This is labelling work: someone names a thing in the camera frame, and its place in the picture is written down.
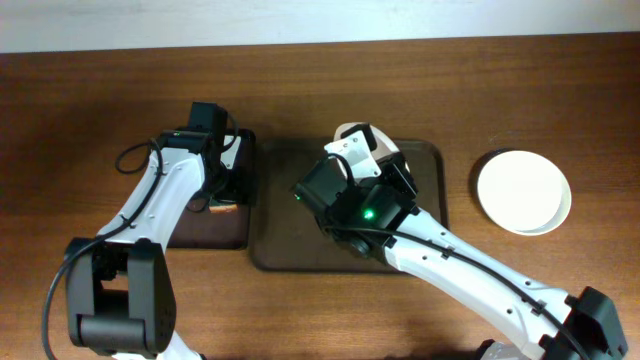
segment white arm segment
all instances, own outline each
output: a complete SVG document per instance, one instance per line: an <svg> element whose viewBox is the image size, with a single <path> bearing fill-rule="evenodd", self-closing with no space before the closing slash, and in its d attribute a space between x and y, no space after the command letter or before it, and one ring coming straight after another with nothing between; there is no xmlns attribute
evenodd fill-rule
<svg viewBox="0 0 640 360"><path fill-rule="evenodd" d="M545 303L545 308L560 322L564 322L571 311L564 303L566 291L551 288L501 264L451 234L424 210L418 215L407 216L398 231L430 239L434 244L453 248L456 253L490 267L533 299ZM544 355L538 341L544 334L554 337L558 329L543 315L532 313L531 305L513 291L472 265L452 257L444 259L440 251L402 237L396 237L396 240L392 248L385 250L389 265L433 284L475 311L505 334L528 358L537 360Z"/></svg>
<svg viewBox="0 0 640 360"><path fill-rule="evenodd" d="M185 206L204 183L204 164L202 156L190 153L186 149L164 148L162 149L164 162L163 175L151 200L142 213L134 221L133 228L123 230L121 233L107 240L107 242L135 243L138 239L147 238L152 242L162 245L162 250L167 250L167 244L176 223ZM149 165L142 180L124 204L116 217L103 227L98 234L104 234L122 224L122 216L128 218L142 202L151 184L153 184L158 169L158 156L152 152L149 156ZM118 360L142 360L144 357L137 354L117 353L113 355ZM160 360L200 360L200 355L185 345L175 331L165 351L158 355Z"/></svg>

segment green light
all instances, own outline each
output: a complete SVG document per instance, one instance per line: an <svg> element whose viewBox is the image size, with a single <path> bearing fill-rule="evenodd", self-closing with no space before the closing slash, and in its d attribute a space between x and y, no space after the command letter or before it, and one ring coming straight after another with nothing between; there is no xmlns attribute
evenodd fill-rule
<svg viewBox="0 0 640 360"><path fill-rule="evenodd" d="M365 220L371 220L376 216L376 213L373 212L373 210L371 209L367 209L364 211L364 214L362 215L362 217L364 217Z"/></svg>

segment table surface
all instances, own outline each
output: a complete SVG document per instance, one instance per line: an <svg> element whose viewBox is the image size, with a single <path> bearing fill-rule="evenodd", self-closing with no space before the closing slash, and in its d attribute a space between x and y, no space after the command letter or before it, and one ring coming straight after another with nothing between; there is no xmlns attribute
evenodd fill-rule
<svg viewBox="0 0 640 360"><path fill-rule="evenodd" d="M640 346L640 34L0 55L0 358L44 358L40 314L73 236L91 236L138 181L113 169L131 144L215 101L266 140L369 121L443 154L452 230L532 277L617 306ZM485 153L556 163L573 191L557 230L508 233L474 204ZM411 277L264 273L244 251L170 250L177 330L210 359L429 358L504 339ZM51 315L60 358L64 290Z"/></svg>

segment robotic arm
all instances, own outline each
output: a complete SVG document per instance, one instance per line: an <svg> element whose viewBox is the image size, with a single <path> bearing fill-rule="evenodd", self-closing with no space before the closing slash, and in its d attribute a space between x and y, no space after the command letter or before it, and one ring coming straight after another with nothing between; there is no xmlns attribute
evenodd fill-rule
<svg viewBox="0 0 640 360"><path fill-rule="evenodd" d="M118 215L95 239L71 241L65 258L103 240L79 256L67 274L74 345L119 360L204 358L174 331L176 302L164 252L194 195L215 198L218 191L233 188L228 167L247 139L237 127L226 135L227 117L215 104L194 103L187 127L158 138L141 181ZM242 196L235 200L243 202ZM117 275L127 276L128 291L103 287Z"/></svg>
<svg viewBox="0 0 640 360"><path fill-rule="evenodd" d="M436 222L414 203L402 153L368 124L342 126L328 155L294 187L336 243L419 277L489 321L513 342L482 359L621 359L627 352L613 302L580 298L522 275ZM326 160L336 158L341 173Z"/></svg>

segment wall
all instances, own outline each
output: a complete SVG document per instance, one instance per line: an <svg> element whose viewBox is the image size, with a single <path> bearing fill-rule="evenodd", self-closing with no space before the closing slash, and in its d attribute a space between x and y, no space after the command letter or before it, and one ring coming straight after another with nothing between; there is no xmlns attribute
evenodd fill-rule
<svg viewBox="0 0 640 360"><path fill-rule="evenodd" d="M0 52L638 30L638 0L0 0Z"/></svg>

